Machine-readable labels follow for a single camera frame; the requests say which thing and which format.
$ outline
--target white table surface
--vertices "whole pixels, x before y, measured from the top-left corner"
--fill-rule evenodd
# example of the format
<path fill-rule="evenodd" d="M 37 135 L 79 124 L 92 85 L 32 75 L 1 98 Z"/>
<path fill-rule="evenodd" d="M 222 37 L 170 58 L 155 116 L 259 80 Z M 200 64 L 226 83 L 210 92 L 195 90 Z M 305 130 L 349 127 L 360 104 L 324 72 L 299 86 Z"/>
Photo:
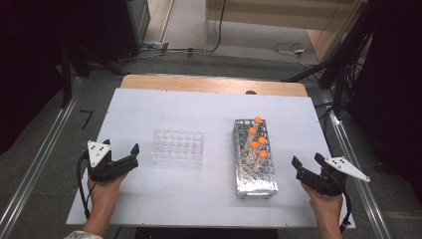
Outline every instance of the white table surface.
<path fill-rule="evenodd" d="M 235 119 L 267 121 L 279 192 L 271 199 L 236 197 Z M 203 164 L 153 162 L 156 129 L 204 132 Z M 309 197 L 296 179 L 295 155 L 320 173 L 316 152 L 329 156 L 310 98 L 117 89 L 97 141 L 110 139 L 112 159 L 139 143 L 139 167 L 121 185 L 111 224 L 168 227 L 315 227 Z M 345 205 L 340 219 L 345 214 Z M 68 224 L 84 224 L 79 192 Z"/>

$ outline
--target test tube rack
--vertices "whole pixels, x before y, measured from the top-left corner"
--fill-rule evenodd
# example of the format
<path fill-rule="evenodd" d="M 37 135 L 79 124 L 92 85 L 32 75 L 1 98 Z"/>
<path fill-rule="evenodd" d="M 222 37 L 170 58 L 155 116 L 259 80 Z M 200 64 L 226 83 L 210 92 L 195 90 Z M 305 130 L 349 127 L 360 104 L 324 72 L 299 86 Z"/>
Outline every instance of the test tube rack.
<path fill-rule="evenodd" d="M 153 158 L 157 164 L 201 166 L 204 133 L 157 129 L 153 142 Z"/>
<path fill-rule="evenodd" d="M 268 152 L 268 157 L 263 166 L 260 166 L 256 171 L 253 170 L 255 162 L 248 163 L 246 160 L 248 151 L 245 151 L 244 148 L 248 129 L 252 126 L 252 122 L 253 119 L 235 119 L 233 127 L 237 197 L 238 199 L 270 199 L 279 191 L 279 188 L 275 176 L 276 172 L 268 137 L 267 123 L 264 119 L 258 126 L 254 140 L 258 140 L 260 136 L 267 140 L 263 149 Z"/>

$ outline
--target human hand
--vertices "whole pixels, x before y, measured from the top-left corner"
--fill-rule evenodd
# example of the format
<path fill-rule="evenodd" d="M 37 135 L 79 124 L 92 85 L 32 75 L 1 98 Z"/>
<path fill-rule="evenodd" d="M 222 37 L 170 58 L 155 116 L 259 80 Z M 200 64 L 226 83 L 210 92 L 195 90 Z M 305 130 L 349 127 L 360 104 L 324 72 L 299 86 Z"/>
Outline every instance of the human hand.
<path fill-rule="evenodd" d="M 118 199 L 118 190 L 127 173 L 109 182 L 95 182 L 88 179 L 88 189 L 91 192 L 93 209 L 96 207 L 112 207 L 114 211 L 115 203 Z"/>
<path fill-rule="evenodd" d="M 84 231 L 105 237 L 106 229 L 118 199 L 118 190 L 126 176 L 127 174 L 124 174 L 110 182 L 94 182 L 90 178 L 88 179 L 88 189 L 91 192 L 93 209 L 90 218 L 84 225 Z"/>
<path fill-rule="evenodd" d="M 303 183 L 302 187 L 311 198 L 311 208 L 314 210 L 317 227 L 322 238 L 341 238 L 339 218 L 343 200 L 342 196 L 320 195 Z"/>

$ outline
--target orange cap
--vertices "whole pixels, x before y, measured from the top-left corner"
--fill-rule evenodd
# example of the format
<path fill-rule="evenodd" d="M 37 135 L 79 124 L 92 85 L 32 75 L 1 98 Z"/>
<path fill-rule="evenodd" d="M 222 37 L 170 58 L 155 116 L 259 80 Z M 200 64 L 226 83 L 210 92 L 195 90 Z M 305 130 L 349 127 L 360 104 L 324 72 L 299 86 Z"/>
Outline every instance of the orange cap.
<path fill-rule="evenodd" d="M 257 149 L 257 148 L 258 148 L 258 143 L 257 143 L 257 142 L 255 142 L 255 141 L 252 141 L 252 142 L 251 142 L 251 148 L 252 148 L 252 149 Z"/>
<path fill-rule="evenodd" d="M 257 134 L 257 130 L 256 130 L 254 127 L 250 127 L 250 128 L 248 129 L 248 133 L 249 133 L 250 135 L 255 135 L 255 134 Z"/>
<path fill-rule="evenodd" d="M 264 137 L 258 138 L 258 143 L 259 144 L 265 144 L 266 142 L 267 142 L 267 140 Z"/>
<path fill-rule="evenodd" d="M 255 117 L 254 118 L 254 123 L 257 123 L 257 124 L 261 123 L 261 118 L 260 117 Z"/>
<path fill-rule="evenodd" d="M 267 151 L 266 151 L 266 150 L 261 150 L 261 151 L 260 151 L 260 157 L 261 157 L 262 159 L 266 159 L 266 158 L 267 158 L 267 156 L 268 156 L 268 154 L 267 154 Z"/>

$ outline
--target sleeve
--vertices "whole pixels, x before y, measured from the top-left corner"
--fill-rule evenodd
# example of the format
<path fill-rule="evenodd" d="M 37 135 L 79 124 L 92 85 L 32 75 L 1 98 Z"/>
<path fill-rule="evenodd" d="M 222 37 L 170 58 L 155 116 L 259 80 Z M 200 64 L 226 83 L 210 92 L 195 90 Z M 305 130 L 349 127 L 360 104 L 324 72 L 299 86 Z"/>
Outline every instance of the sleeve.
<path fill-rule="evenodd" d="M 103 239 L 103 237 L 85 231 L 74 231 L 65 239 Z"/>

